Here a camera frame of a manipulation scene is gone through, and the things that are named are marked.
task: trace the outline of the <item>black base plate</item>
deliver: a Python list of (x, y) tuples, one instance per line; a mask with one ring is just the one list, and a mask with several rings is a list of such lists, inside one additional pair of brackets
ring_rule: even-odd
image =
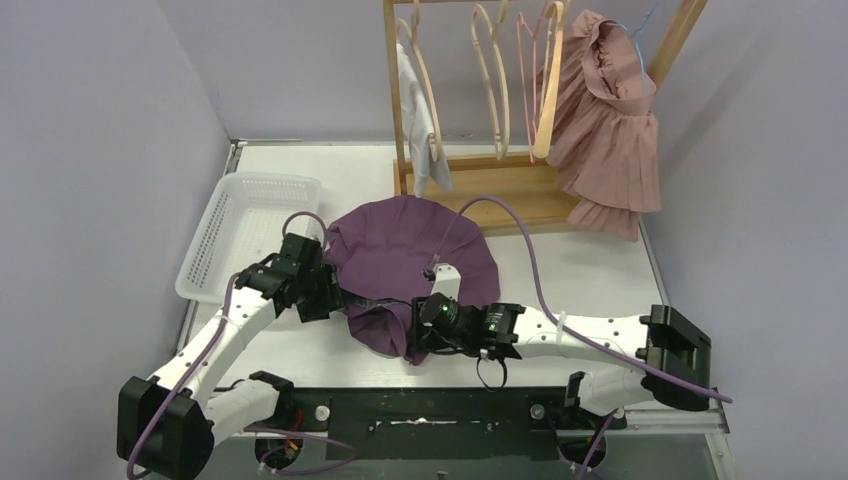
[[(556, 405), (562, 404), (565, 391), (565, 387), (496, 392), (479, 388), (296, 388), (294, 399), (303, 411), (302, 431), (327, 431), (330, 438), (356, 447), (362, 460), (518, 455), (550, 461), (559, 458), (554, 433), (547, 422), (544, 427), (534, 423), (529, 405), (547, 402), (558, 430), (591, 430), (597, 419), (557, 417)], [(315, 418), (319, 405), (330, 409), (327, 422)], [(619, 422), (612, 428), (623, 425)], [(340, 460), (348, 455), (331, 448), (326, 458)]]

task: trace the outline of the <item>blue hanger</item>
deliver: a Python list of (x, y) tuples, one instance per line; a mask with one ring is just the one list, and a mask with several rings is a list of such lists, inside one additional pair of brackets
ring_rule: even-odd
[(630, 40), (633, 42), (633, 46), (636, 47), (636, 55), (639, 56), (639, 66), (642, 68), (642, 94), (643, 95), (645, 93), (647, 93), (645, 91), (645, 78), (647, 77), (647, 73), (645, 73), (645, 60), (642, 58), (642, 49), (639, 47), (639, 41), (642, 40), (642, 33), (645, 31), (645, 25), (648, 24), (648, 20), (654, 14), (654, 11), (657, 9), (660, 2), (662, 2), (662, 0), (655, 0), (654, 1), (654, 4), (651, 6), (651, 9), (648, 10), (648, 13), (645, 14), (645, 18), (642, 19), (642, 23), (639, 25), (639, 28), (637, 28), (632, 34), (630, 33), (630, 30), (628, 30), (626, 26), (624, 26), (624, 25), (622, 25), (618, 22), (608, 22), (610, 25), (613, 25), (613, 26), (616, 26), (616, 27), (621, 27), (624, 30), (624, 33), (626, 33), (627, 36), (630, 37)]

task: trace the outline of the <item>bolt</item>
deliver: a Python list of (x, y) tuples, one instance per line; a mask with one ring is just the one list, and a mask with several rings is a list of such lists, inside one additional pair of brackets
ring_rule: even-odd
[(330, 418), (330, 408), (326, 405), (318, 405), (315, 408), (315, 420), (326, 422)]
[(530, 407), (530, 417), (533, 420), (541, 420), (545, 418), (545, 407), (538, 403)]

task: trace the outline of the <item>clothes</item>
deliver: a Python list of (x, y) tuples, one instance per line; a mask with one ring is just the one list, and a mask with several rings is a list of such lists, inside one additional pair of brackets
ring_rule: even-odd
[(400, 106), (403, 119), (403, 134), (409, 141), (409, 158), (414, 172), (416, 197), (424, 194), (427, 179), (433, 177), (442, 190), (452, 188), (450, 170), (444, 152), (433, 158), (430, 150), (430, 135), (435, 133), (433, 118), (427, 107), (427, 100), (418, 83), (412, 63), (403, 49), (397, 44), (398, 76), (400, 80)]
[(639, 213), (660, 210), (656, 85), (627, 33), (582, 12), (564, 39), (554, 138), (547, 162), (557, 184), (582, 200), (578, 228), (636, 241)]
[[(328, 229), (324, 261), (338, 268), (339, 285), (373, 300), (409, 302), (430, 294), (423, 271), (433, 258), (456, 213), (430, 200), (400, 195), (362, 205)], [(442, 248), (441, 262), (462, 275), (458, 301), (483, 307), (498, 301), (498, 266), (480, 228), (465, 217), (456, 219)], [(403, 356), (413, 365), (426, 353), (407, 357), (406, 333), (412, 324), (407, 305), (348, 307), (350, 334), (372, 350)]]

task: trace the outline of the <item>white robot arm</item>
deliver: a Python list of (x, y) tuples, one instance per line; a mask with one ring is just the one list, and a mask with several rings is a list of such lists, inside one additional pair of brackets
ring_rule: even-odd
[[(564, 399), (599, 416), (651, 399), (683, 410), (707, 408), (708, 399), (659, 381), (564, 335), (560, 328), (570, 327), (633, 360), (653, 362), (664, 372), (706, 385), (709, 338), (670, 307), (653, 306), (645, 315), (621, 318), (560, 315), (561, 323), (555, 325), (543, 312), (521, 305), (463, 307), (454, 300), (459, 272), (441, 264), (432, 274), (432, 294), (413, 300), (412, 349), (462, 348), (468, 356), (501, 362), (564, 356), (603, 363), (605, 367), (591, 373), (572, 375)], [(118, 455), (172, 479), (195, 478), (223, 440), (259, 421), (285, 420), (294, 388), (285, 379), (257, 372), (237, 388), (213, 397), (214, 389), (250, 341), (284, 309), (296, 306), (302, 321), (327, 318), (346, 303), (344, 295), (349, 294), (338, 287), (333, 268), (321, 264), (320, 243), (286, 235), (282, 251), (270, 265), (254, 264), (238, 276), (228, 316), (219, 310), (166, 365), (146, 379), (133, 377), (124, 385)], [(193, 374), (180, 384), (190, 368), (195, 369)], [(175, 389), (173, 400), (165, 402)], [(154, 412), (160, 408), (164, 413), (156, 418)], [(143, 437), (151, 422), (156, 428)]]

